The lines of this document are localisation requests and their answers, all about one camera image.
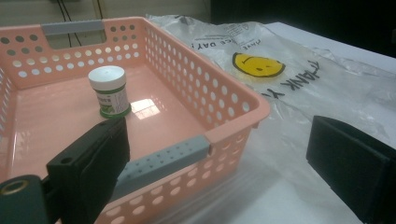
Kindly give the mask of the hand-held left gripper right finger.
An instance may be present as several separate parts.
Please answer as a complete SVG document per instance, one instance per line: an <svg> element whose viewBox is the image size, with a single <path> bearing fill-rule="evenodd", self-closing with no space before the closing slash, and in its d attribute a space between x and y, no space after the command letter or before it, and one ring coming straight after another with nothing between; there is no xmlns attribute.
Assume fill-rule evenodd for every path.
<svg viewBox="0 0 396 224"><path fill-rule="evenodd" d="M337 119L315 116L308 163L367 224L396 224L396 149Z"/></svg>

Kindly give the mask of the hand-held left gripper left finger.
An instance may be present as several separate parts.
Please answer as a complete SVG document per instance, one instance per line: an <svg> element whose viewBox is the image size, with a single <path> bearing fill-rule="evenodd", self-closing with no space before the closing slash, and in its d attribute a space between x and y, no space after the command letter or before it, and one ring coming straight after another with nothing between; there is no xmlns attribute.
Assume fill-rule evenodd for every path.
<svg viewBox="0 0 396 224"><path fill-rule="evenodd" d="M62 224L93 224L129 160L124 118L93 126L47 164L49 218Z"/></svg>

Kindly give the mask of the pink perforated plastic basket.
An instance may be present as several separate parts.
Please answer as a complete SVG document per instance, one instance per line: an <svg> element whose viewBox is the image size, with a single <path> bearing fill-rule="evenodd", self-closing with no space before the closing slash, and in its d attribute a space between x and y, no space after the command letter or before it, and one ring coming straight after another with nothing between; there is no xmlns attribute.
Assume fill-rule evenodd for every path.
<svg viewBox="0 0 396 224"><path fill-rule="evenodd" d="M143 18L0 27L0 181L45 175L101 121L92 69L125 71L132 165L97 224L144 224L232 173L268 102Z"/></svg>

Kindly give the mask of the clear smiley plastic bag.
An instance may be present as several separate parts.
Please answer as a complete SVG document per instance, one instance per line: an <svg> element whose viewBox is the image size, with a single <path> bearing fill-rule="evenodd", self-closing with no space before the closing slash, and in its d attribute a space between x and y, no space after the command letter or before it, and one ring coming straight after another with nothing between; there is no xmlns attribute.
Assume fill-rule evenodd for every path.
<svg viewBox="0 0 396 224"><path fill-rule="evenodd" d="M161 224L365 224L308 164L314 116L350 124L396 149L396 69L343 59L255 21L149 20L268 100L235 173Z"/></svg>

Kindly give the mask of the white bottle with green label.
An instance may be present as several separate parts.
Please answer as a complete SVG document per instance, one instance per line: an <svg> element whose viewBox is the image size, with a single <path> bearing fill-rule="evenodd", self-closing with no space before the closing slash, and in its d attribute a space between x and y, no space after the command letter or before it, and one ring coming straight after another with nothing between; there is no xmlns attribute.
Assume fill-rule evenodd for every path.
<svg viewBox="0 0 396 224"><path fill-rule="evenodd" d="M131 111L123 68L116 65L97 67L91 70L88 79L96 92L102 117L107 119L123 117Z"/></svg>

